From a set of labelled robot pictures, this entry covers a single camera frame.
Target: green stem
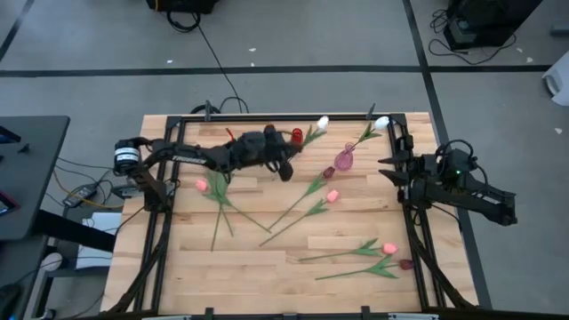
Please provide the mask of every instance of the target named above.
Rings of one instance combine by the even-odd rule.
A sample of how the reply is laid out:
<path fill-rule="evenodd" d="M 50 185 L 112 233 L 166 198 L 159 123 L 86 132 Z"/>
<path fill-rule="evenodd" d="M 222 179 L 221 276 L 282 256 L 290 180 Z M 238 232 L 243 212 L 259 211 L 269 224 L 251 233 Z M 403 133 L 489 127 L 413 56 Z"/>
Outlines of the green stem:
<path fill-rule="evenodd" d="M 264 244 L 266 244 L 267 242 L 273 240 L 276 236 L 282 234 L 283 232 L 285 232 L 285 230 L 287 230 L 288 228 L 292 227 L 295 223 L 299 222 L 300 220 L 302 220 L 304 217 L 306 216 L 302 216 L 300 218 L 298 218 L 295 222 L 291 223 L 290 225 L 282 228 L 280 231 L 278 231 L 277 233 L 275 233 L 273 236 L 271 236 L 269 239 L 263 241 L 262 243 L 259 244 L 259 246 L 263 246 Z"/>
<path fill-rule="evenodd" d="M 233 204 L 230 204 L 229 206 L 230 206 L 231 208 L 235 209 L 235 210 L 237 211 L 237 213 L 239 213 L 239 214 L 241 214 L 242 216 L 246 217 L 246 218 L 247 218 L 248 220 L 250 220 L 252 223 L 256 224 L 257 226 L 259 226 L 259 227 L 262 228 L 263 230 L 265 230 L 265 231 L 271 233 L 269 229 L 263 227 L 263 226 L 262 226 L 259 222 L 257 222 L 255 219 L 249 217 L 249 216 L 247 215 L 247 213 L 242 212 L 241 210 L 237 209 Z"/>
<path fill-rule="evenodd" d="M 268 227 L 268 229 L 271 230 L 282 218 L 285 217 L 285 215 L 288 214 L 288 212 L 290 212 L 294 208 L 294 206 L 296 206 L 296 204 L 298 204 L 302 199 L 304 199 L 305 196 L 306 196 L 306 194 L 301 196 L 300 199 L 296 200 L 296 202 L 293 205 L 291 205 L 291 207 L 288 208 L 283 214 L 281 214 L 281 216 L 278 217 L 278 219 L 275 222 L 273 222 L 273 224 L 270 225 L 270 227 Z"/>
<path fill-rule="evenodd" d="M 337 256 L 340 256 L 340 255 L 350 254 L 350 253 L 352 253 L 352 252 L 342 252 L 342 253 L 325 254 L 325 255 L 322 255 L 322 256 L 309 257 L 309 258 L 302 258 L 302 259 L 299 259 L 299 261 L 306 261 L 306 260 L 314 260 L 314 259 L 337 257 Z"/>
<path fill-rule="evenodd" d="M 213 231 L 212 247 L 210 248 L 211 252 L 213 252 L 213 247 L 215 246 L 215 237 L 217 236 L 217 227 L 220 225 L 220 217 L 221 217 L 221 204 L 220 204 L 220 210 L 217 212 L 217 221 L 215 221 L 215 230 Z"/>
<path fill-rule="evenodd" d="M 358 270 L 358 271 L 352 271 L 352 272 L 345 272 L 343 274 L 338 274 L 338 275 L 333 275 L 333 276 L 320 276 L 318 278 L 316 278 L 315 280 L 324 280 L 324 279 L 330 279 L 333 277 L 337 277 L 337 276 L 349 276 L 349 275 L 354 275 L 356 273 L 362 273 L 365 272 L 365 270 Z"/>
<path fill-rule="evenodd" d="M 229 233 L 231 234 L 231 236 L 233 236 L 233 229 L 231 229 L 231 224 L 229 224 L 228 215 L 225 213 L 225 210 L 223 210 L 223 205 L 221 205 L 221 214 L 223 214 L 223 218 L 225 219 L 225 222 L 228 224 Z"/>

